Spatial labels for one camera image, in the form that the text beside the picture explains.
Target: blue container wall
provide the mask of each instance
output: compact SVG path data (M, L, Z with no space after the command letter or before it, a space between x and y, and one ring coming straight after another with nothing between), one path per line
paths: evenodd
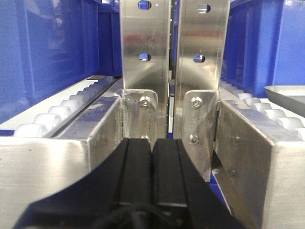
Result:
M117 0L0 1L0 123L90 75L122 74L118 9Z
M98 9L99 69L100 75L122 75L122 51L120 34L120 8L117 0L110 0Z
M305 1L235 0L222 79L266 97L267 85L305 84Z

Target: stainless steel bracket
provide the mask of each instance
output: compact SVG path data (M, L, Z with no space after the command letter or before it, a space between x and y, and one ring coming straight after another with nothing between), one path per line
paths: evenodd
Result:
M157 140L157 93L124 89L122 97L123 137Z
M182 141L206 182L211 178L218 90L192 90L184 97Z

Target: bolt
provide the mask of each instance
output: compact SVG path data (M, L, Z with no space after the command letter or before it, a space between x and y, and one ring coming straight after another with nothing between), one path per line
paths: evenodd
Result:
M193 97L191 100L193 108L200 108L202 106L202 99L199 97Z
M231 169L228 170L228 175L230 177L235 177L235 176L237 176L237 172L236 172L235 169L231 168Z
M195 144L195 143L199 143L198 142L198 136L197 135L190 135L190 137L189 137L189 142L191 143L191 144Z
M140 106L148 107L151 104L151 99L148 96L142 96L140 98Z

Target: vertical metal post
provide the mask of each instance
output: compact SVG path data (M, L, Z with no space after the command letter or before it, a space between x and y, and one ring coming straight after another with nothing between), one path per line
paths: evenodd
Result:
M157 93L157 138L167 135L170 9L168 0L122 0L120 9L124 89Z
M191 90L197 90L198 92L198 90L218 89L229 6L229 0L181 0L180 2L173 136L176 139L182 139L184 143L190 141L189 138L191 138L186 134L189 132L187 123L192 123L188 120L191 118L189 114L191 110L185 111L183 109L188 107L187 103L192 103L192 101L185 100L192 98L188 92ZM210 96L211 93L211 91L199 93L202 97L198 99L202 100L203 103L211 103L213 106L209 112L216 112L215 102L207 101L207 99L218 100L218 93L214 93L216 96ZM211 125L215 126L215 115L207 115L205 118L211 117L215 120L207 121L212 122ZM202 118L197 123L197 130L200 129L200 125L204 127L204 123L206 122ZM214 132L215 130L210 131L209 134L213 135ZM193 133L193 136L195 135L198 138L194 140L196 142L202 143L207 140L205 137L200 139L197 133ZM210 161L213 142L206 142L205 144L206 146L203 147L198 147L197 144L189 144L185 145L185 148L189 155L190 152L192 152L192 155L200 155L190 155L190 157L205 180L209 181L211 168L205 166L203 160Z

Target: metal plate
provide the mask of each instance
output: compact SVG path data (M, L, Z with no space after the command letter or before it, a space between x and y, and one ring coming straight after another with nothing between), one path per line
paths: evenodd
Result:
M29 203L71 185L107 158L122 140L120 101L99 98L57 139L0 137L0 228L12 228Z
M140 10L138 3L139 0L121 1L124 88L157 93L157 136L165 138L171 1L151 1L149 10ZM141 53L149 54L150 61L140 61Z
M122 140L121 98L97 99L56 138L82 141L90 155L90 168L94 169Z
M305 190L305 142L235 96L221 95L215 150L255 226L304 228L305 195L292 187Z
M157 94L150 90L123 90L123 136L157 140Z
M211 178L218 90L189 91L184 98L183 145L206 182Z
M267 86L265 91L271 102L305 117L305 85Z
M199 6L208 4L204 14ZM229 0L180 2L173 136L182 138L183 100L189 90L217 90L221 73ZM204 62L194 62L203 55Z

